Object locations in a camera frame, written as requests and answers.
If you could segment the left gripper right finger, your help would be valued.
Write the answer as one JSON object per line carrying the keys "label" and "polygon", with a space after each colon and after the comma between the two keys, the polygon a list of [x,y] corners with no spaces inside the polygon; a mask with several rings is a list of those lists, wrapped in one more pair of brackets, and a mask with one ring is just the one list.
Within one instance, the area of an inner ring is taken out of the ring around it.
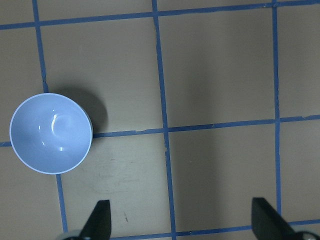
{"label": "left gripper right finger", "polygon": [[251,227],[258,240],[300,239],[300,234],[263,197],[252,198]]}

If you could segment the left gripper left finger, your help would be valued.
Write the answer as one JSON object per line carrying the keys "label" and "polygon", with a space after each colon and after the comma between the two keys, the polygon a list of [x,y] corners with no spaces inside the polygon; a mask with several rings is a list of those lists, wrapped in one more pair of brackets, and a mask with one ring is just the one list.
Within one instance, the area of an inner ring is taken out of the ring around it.
{"label": "left gripper left finger", "polygon": [[109,240],[111,237],[111,205],[109,200],[99,200],[78,238],[80,240]]}

